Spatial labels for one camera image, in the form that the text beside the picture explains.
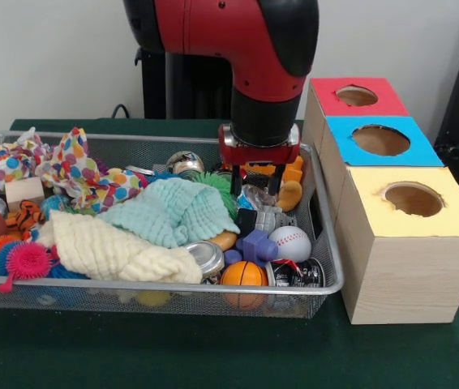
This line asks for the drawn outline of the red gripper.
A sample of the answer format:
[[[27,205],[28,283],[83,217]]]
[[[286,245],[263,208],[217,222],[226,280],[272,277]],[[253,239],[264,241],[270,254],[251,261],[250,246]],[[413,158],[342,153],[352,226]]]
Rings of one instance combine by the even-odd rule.
[[[256,147],[238,140],[230,124],[222,124],[218,129],[218,143],[221,160],[232,166],[230,193],[238,197],[242,191],[242,170],[240,165],[275,165],[268,180],[268,194],[275,196],[281,186],[284,165],[293,163],[299,154],[300,130],[293,124],[287,140],[274,147]]]

